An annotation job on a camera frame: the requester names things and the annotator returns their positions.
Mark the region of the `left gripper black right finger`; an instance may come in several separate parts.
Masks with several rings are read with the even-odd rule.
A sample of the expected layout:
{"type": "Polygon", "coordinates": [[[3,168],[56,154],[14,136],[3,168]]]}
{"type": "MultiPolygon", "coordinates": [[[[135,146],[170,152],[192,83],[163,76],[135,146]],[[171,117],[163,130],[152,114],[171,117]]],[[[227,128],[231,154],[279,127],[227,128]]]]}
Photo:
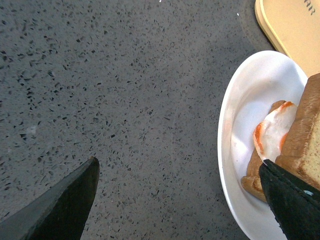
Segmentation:
{"type": "Polygon", "coordinates": [[[320,238],[320,191],[266,159],[259,167],[266,201],[288,240],[320,238]]]}

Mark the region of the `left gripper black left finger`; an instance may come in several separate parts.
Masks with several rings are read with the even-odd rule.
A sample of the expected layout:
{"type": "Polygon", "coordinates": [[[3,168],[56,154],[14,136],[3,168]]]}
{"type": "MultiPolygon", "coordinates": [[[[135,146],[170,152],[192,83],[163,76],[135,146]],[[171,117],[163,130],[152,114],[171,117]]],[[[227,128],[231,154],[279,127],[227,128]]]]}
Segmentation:
{"type": "Polygon", "coordinates": [[[91,157],[30,204],[1,222],[2,240],[79,240],[100,176],[91,157]]]}

